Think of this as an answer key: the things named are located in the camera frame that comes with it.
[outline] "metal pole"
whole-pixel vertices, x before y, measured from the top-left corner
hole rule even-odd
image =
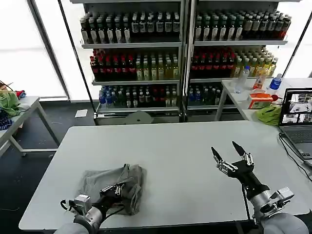
[[[285,74],[286,74],[286,72],[287,72],[287,70],[288,70],[288,68],[289,68],[289,66],[290,66],[290,64],[291,64],[291,62],[293,61],[293,57],[295,56],[295,54],[296,54],[296,52],[297,52],[297,50],[298,50],[298,48],[299,48],[299,45],[301,44],[301,41],[302,41],[302,39],[303,39],[303,37],[304,37],[304,35],[305,35],[305,33],[306,33],[306,30],[307,30],[307,28],[308,28],[308,26],[309,26],[309,24],[310,24],[310,22],[311,22],[311,19],[312,19],[312,11],[311,11],[310,16],[309,16],[309,18],[308,18],[308,21],[307,21],[307,23],[306,23],[306,26],[304,27],[304,29],[303,29],[303,31],[302,31],[302,33],[301,33],[301,36],[300,36],[300,38],[299,38],[299,41],[298,41],[296,47],[294,48],[294,51],[293,51],[292,56],[291,56],[291,59],[289,60],[289,62],[288,62],[288,64],[287,64],[287,66],[286,66],[286,69],[285,69],[285,71],[284,71],[282,77],[285,76]]]
[[[56,59],[56,56],[54,54],[52,45],[50,43],[48,34],[47,34],[46,30],[45,30],[44,24],[42,22],[39,10],[38,10],[37,5],[36,5],[36,2],[35,2],[35,0],[26,0],[26,2],[28,4],[30,13],[33,16],[33,19],[35,21],[35,24],[36,24],[37,29],[39,31],[39,34],[41,36],[41,39],[42,39],[42,42],[43,42],[44,47],[46,49],[46,52],[48,53],[48,56],[49,56],[50,61],[52,63],[52,66],[53,66],[53,68],[54,68],[54,70],[55,70],[55,72],[57,74],[59,82],[60,82],[60,84],[61,84],[61,86],[62,86],[62,88],[63,88],[63,90],[64,90],[64,92],[65,92],[65,94],[67,96],[67,99],[70,100],[70,96],[69,96],[69,93],[68,93],[65,81],[63,79],[62,72],[59,69],[59,63],[58,63],[58,61]]]
[[[66,19],[65,13],[64,13],[64,9],[63,9],[61,0],[58,0],[58,4],[59,4],[60,11],[62,13],[62,16],[63,16],[63,20],[64,20],[64,23],[65,23],[65,26],[66,26],[66,30],[67,30],[67,33],[68,33],[68,36],[69,36],[69,40],[70,40],[70,43],[72,45],[72,48],[73,48],[73,51],[74,51],[74,54],[75,54],[75,57],[76,57],[76,60],[77,60],[77,63],[78,63],[78,67],[79,67],[79,70],[80,70],[80,73],[81,73],[84,85],[86,86],[87,93],[88,93],[90,102],[92,104],[93,111],[94,111],[94,113],[96,113],[96,109],[95,109],[95,106],[93,104],[92,96],[91,96],[91,93],[90,93],[90,90],[89,90],[86,78],[84,76],[84,73],[83,73],[83,70],[82,70],[82,67],[81,67],[81,64],[80,64],[80,60],[79,60],[79,57],[78,57],[78,54],[77,54],[77,50],[75,48],[73,37],[72,37],[72,34],[71,34],[70,30],[69,30],[69,26],[68,26],[68,23],[67,23],[67,19]]]

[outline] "laptop screen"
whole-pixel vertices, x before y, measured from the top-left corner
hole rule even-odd
[[[312,88],[286,89],[279,125],[312,125]]]

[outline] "laptop keyboard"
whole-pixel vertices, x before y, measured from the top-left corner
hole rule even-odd
[[[287,131],[287,135],[294,143],[312,143],[312,131]]]

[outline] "paper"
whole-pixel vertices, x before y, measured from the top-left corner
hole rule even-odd
[[[77,110],[76,115],[75,115],[75,118],[78,118],[78,117],[86,117],[86,116],[87,116],[87,113],[88,113],[88,110],[87,110],[87,109],[84,109],[84,110]]]

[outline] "laptop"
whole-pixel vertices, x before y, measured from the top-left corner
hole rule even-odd
[[[312,159],[312,88],[286,89],[279,128],[302,159]]]

